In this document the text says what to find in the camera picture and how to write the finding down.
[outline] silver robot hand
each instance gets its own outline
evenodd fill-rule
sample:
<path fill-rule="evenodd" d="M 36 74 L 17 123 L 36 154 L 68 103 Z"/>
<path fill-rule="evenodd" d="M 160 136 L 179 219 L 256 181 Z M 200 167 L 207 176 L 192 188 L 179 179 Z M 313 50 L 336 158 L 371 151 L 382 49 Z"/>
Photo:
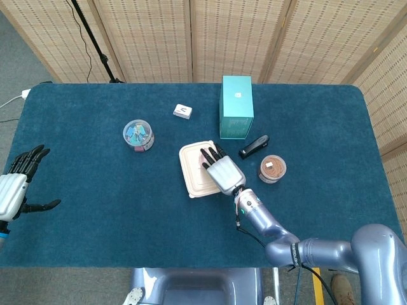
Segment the silver robot hand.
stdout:
<path fill-rule="evenodd" d="M 28 205 L 25 193 L 37 171 L 41 160 L 50 152 L 44 145 L 35 147 L 17 156 L 8 172 L 0 175 L 0 249 L 3 247 L 10 230 L 9 222 L 17 219 L 21 213 L 42 212 L 55 208 L 60 200 L 46 205 Z"/>
<path fill-rule="evenodd" d="M 244 187 L 246 177 L 219 145 L 215 144 L 215 147 L 217 151 L 209 148 L 212 157 L 205 149 L 201 149 L 201 153 L 208 162 L 204 162 L 202 165 L 223 194 L 234 195 L 236 190 Z"/>

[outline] black wire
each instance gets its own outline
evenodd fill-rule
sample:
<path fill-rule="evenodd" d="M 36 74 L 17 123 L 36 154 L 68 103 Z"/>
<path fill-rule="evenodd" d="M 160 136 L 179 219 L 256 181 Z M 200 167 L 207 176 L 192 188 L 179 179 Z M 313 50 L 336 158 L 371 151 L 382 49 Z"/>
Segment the black wire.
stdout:
<path fill-rule="evenodd" d="M 294 305 L 297 305 L 298 301 L 298 296 L 299 296 L 299 288 L 300 288 L 300 281 L 301 281 L 301 268 L 298 268 L 298 274 L 297 274 L 297 286 L 295 288 L 295 297 L 294 297 Z"/>
<path fill-rule="evenodd" d="M 0 123 L 7 123 L 11 121 L 18 121 L 19 119 L 7 119 L 6 121 L 0 121 Z"/>
<path fill-rule="evenodd" d="M 336 301 L 335 296 L 333 295 L 331 289 L 330 289 L 329 286 L 326 284 L 326 282 L 324 281 L 324 279 L 321 278 L 321 276 L 320 276 L 317 272 L 315 272 L 312 268 L 309 268 L 309 267 L 307 267 L 307 266 L 304 265 L 304 264 L 302 265 L 302 268 L 304 268 L 304 269 L 306 269 L 306 270 L 312 272 L 312 273 L 318 278 L 318 280 L 321 281 L 321 283 L 324 285 L 324 287 L 325 287 L 327 293 L 328 293 L 329 296 L 331 297 L 331 299 L 332 299 L 332 301 L 333 301 L 333 304 L 338 305 L 338 302 Z"/>
<path fill-rule="evenodd" d="M 236 227 L 236 230 L 239 231 L 239 232 L 242 232 L 242 233 L 244 233 L 244 234 L 247 234 L 247 235 L 249 235 L 250 237 L 254 238 L 263 248 L 266 247 L 265 244 L 264 244 L 261 240 L 259 240 L 259 239 L 258 239 L 257 237 L 255 237 L 252 233 L 246 231 L 246 230 L 243 229 L 242 227 Z"/>
<path fill-rule="evenodd" d="M 76 19 L 76 17 L 75 17 L 74 9 L 73 9 L 73 7 L 69 4 L 68 0 L 65 0 L 65 2 L 66 2 L 66 3 L 69 5 L 69 7 L 71 8 L 72 16 L 74 17 L 75 22 L 76 22 L 76 24 L 77 24 L 78 27 L 79 27 L 79 33 L 81 34 L 81 38 L 82 38 L 82 40 L 83 40 L 83 43 L 85 44 L 85 51 L 86 51 L 86 54 L 88 54 L 88 57 L 89 57 L 90 68 L 89 68 L 88 76 L 86 77 L 86 82 L 89 83 L 89 75 L 90 75 L 90 71 L 92 71 L 92 58 L 91 58 L 91 56 L 90 56 L 89 53 L 88 53 L 88 47 L 87 47 L 87 45 L 86 45 L 86 41 L 83 39 L 81 25 L 79 24 L 79 22 L 77 21 L 77 19 Z"/>

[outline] gray robot arm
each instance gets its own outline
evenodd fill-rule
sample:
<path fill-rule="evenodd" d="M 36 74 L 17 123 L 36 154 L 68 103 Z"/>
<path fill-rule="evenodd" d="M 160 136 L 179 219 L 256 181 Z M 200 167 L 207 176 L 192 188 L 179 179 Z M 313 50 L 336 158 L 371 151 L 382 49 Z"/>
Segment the gray robot arm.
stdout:
<path fill-rule="evenodd" d="M 281 226 L 251 189 L 245 188 L 242 171 L 219 146 L 216 148 L 218 152 L 209 151 L 214 159 L 202 152 L 209 162 L 203 166 L 224 194 L 235 195 L 237 208 L 244 211 L 258 233 L 275 238 L 265 248 L 273 267 L 305 265 L 359 272 L 363 304 L 407 304 L 407 248 L 392 230 L 372 224 L 360 228 L 351 243 L 318 238 L 300 241 Z"/>

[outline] teal box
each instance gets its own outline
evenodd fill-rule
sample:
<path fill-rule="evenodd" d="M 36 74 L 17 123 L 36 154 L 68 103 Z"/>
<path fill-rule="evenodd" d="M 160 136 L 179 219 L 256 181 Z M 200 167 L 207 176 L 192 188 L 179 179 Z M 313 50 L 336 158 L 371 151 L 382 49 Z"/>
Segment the teal box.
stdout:
<path fill-rule="evenodd" d="M 223 76 L 219 116 L 221 139 L 246 139 L 254 119 L 250 76 Z"/>

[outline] brown lid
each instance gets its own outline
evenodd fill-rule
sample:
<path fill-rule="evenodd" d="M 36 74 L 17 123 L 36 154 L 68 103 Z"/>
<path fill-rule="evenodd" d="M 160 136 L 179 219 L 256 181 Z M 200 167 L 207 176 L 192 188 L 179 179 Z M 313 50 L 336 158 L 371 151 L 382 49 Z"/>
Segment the brown lid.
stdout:
<path fill-rule="evenodd" d="M 260 171 L 267 179 L 280 179 L 286 173 L 286 170 L 286 162 L 274 155 L 265 157 L 260 165 Z"/>

